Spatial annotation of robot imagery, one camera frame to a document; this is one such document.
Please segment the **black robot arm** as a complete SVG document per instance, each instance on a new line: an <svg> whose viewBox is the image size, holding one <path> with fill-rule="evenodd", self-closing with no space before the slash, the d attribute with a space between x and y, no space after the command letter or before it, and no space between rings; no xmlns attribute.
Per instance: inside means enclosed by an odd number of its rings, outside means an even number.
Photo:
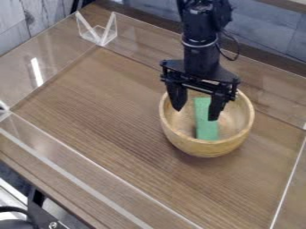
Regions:
<svg viewBox="0 0 306 229"><path fill-rule="evenodd" d="M189 89L209 95L208 120L216 121L236 98L239 77L220 65L220 34L232 20L228 0L175 0L181 21L184 58L163 60L161 81L172 108L180 111Z"/></svg>

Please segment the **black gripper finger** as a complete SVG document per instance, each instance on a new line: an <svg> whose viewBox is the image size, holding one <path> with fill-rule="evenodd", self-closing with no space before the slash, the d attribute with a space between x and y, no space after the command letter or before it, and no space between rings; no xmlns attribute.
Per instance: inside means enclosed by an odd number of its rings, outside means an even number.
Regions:
<svg viewBox="0 0 306 229"><path fill-rule="evenodd" d="M187 88L181 83L167 82L165 89L172 108L180 111L187 102Z"/></svg>
<svg viewBox="0 0 306 229"><path fill-rule="evenodd" d="M216 92L209 97L209 110L208 110L208 120L216 121L220 116L220 112L227 104L227 97L223 93Z"/></svg>

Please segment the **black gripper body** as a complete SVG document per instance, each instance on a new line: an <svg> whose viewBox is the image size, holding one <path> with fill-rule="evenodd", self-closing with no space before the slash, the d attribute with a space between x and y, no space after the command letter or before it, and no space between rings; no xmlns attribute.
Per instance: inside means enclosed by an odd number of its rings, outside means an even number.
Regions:
<svg viewBox="0 0 306 229"><path fill-rule="evenodd" d="M220 65L219 38L197 42L181 38L183 59L160 61L163 73L160 81L181 83L187 90L192 89L209 96L220 92L227 101L235 100L240 79Z"/></svg>

